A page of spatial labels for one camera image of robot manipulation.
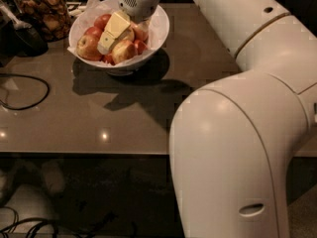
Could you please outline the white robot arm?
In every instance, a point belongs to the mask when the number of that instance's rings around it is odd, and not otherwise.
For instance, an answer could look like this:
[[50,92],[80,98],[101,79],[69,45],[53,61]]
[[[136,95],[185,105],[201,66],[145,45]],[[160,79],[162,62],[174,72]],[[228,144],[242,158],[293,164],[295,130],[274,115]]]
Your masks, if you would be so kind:
[[191,93],[169,132],[186,238],[289,238],[286,173],[316,124],[315,36],[275,0],[193,0],[240,73]]

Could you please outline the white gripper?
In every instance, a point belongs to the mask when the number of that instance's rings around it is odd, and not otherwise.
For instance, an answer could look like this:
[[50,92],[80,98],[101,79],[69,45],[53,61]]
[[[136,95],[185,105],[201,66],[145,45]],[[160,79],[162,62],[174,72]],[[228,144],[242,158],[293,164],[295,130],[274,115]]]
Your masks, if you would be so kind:
[[98,42],[97,50],[106,55],[128,35],[130,17],[149,18],[156,10],[159,0],[118,0],[119,8],[112,14]]

